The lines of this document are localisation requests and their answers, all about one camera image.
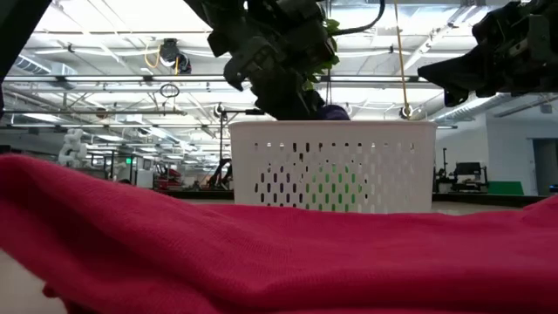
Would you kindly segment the red folded cloth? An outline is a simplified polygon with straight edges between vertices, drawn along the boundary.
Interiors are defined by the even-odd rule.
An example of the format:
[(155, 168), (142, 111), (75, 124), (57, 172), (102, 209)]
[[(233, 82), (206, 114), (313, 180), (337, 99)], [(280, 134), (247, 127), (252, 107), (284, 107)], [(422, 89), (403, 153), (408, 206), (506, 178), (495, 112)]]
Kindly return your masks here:
[(558, 196), (471, 215), (197, 205), (6, 154), (0, 249), (71, 314), (558, 314)]

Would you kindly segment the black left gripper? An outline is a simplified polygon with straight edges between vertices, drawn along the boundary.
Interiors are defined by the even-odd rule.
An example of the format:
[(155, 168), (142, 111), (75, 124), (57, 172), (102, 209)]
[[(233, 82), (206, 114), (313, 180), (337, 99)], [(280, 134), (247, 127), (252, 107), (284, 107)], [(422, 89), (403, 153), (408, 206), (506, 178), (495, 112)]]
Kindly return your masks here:
[[(235, 89), (260, 71), (288, 69), (306, 76), (330, 55), (317, 0), (206, 0), (208, 37), (223, 77)], [(279, 85), (252, 87), (255, 106), (277, 120), (313, 120), (325, 102), (316, 91)]]

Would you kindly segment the red machine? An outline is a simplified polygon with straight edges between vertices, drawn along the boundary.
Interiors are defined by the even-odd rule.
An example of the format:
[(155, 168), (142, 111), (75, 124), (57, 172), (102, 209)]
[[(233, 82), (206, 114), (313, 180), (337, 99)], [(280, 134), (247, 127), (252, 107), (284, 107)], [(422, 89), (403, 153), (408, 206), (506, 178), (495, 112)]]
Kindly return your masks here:
[(158, 190), (178, 190), (182, 188), (181, 174), (164, 164), (154, 168), (153, 188)]

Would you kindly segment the black machine stand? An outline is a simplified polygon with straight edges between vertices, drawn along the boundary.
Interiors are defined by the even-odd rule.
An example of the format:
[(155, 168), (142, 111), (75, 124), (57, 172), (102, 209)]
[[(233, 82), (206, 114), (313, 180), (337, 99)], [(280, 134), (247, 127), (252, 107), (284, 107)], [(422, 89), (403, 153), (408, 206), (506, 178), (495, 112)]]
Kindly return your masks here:
[(487, 167), (480, 162), (447, 162), (447, 148), (442, 148), (442, 167), (433, 169), (434, 194), (486, 194), (489, 188)]

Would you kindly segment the white perforated plastic basket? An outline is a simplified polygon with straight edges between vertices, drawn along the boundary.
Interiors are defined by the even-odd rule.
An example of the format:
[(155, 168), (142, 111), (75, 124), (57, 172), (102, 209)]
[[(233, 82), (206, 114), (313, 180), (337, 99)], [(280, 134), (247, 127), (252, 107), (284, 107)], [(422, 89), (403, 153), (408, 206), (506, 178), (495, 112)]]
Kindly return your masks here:
[(432, 208), (436, 126), (405, 121), (253, 121), (229, 128), (235, 202), (257, 205), (260, 173), (296, 178), (319, 166), (349, 166), (365, 179), (366, 214)]

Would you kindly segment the purple toy eggplant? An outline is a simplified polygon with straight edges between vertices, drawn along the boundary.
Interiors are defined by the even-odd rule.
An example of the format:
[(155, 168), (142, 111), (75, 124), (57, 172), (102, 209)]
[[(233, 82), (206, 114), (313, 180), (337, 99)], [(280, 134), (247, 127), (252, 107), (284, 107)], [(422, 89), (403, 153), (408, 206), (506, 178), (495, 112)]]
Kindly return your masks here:
[(317, 120), (350, 120), (349, 114), (338, 105), (325, 105), (316, 112)]

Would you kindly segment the green toy bell pepper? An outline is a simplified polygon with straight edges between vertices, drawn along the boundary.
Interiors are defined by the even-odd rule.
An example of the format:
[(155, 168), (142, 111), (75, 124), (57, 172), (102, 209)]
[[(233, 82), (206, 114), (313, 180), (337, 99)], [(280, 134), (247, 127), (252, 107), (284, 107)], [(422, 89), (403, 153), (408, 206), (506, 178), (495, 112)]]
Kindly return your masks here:
[(361, 213), (366, 179), (349, 166), (319, 166), (303, 184), (303, 208), (321, 212)]

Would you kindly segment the white robot figure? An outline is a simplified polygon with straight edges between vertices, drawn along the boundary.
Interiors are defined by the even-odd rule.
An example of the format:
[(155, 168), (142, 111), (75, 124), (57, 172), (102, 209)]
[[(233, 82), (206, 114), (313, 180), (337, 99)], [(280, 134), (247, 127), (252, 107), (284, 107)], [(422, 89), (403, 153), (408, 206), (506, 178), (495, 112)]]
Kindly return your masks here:
[(64, 167), (79, 168), (87, 155), (86, 144), (81, 141), (84, 131), (71, 128), (64, 136), (63, 146), (58, 153), (58, 164)]

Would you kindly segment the purple toy grapes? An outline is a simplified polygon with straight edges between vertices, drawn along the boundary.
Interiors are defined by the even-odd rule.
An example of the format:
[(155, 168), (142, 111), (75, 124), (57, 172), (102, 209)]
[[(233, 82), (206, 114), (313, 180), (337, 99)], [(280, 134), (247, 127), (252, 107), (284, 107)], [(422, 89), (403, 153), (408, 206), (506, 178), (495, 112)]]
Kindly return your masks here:
[(275, 207), (300, 207), (308, 193), (303, 177), (288, 172), (260, 173), (254, 185), (257, 204)]

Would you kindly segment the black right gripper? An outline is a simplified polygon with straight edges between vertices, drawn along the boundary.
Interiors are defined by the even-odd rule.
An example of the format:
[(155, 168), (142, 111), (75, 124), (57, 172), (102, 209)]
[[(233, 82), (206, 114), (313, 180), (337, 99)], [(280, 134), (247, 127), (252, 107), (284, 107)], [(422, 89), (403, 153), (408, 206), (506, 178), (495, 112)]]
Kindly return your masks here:
[(481, 88), (481, 56), (487, 92), (558, 92), (558, 0), (507, 3), (475, 24), (473, 36), (479, 50), (418, 69), (444, 90), (445, 107)]

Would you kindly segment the green leafy plant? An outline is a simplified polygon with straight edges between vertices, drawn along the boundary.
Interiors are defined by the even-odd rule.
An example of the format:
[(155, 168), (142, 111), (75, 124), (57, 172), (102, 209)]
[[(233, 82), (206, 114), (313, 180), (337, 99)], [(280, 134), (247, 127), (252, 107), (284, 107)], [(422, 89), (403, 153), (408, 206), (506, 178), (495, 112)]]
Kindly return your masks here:
[(326, 18), (323, 26), (327, 31), (328, 39), (326, 41), (327, 47), (330, 48), (330, 55), (322, 61), (319, 65), (314, 66), (309, 72), (306, 73), (306, 80), (303, 83), (304, 91), (311, 91), (314, 89), (314, 84), (320, 82), (318, 76), (328, 74), (332, 67), (339, 62), (337, 56), (337, 41), (333, 38), (333, 33), (339, 30), (340, 23), (332, 18)]

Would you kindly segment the green board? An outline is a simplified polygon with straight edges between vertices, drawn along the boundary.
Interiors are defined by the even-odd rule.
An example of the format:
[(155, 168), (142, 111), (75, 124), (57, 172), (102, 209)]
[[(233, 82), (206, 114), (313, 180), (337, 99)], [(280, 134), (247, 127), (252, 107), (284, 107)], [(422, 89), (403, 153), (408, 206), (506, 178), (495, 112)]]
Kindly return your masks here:
[(520, 181), (489, 181), (487, 192), (490, 195), (524, 195), (523, 186)]

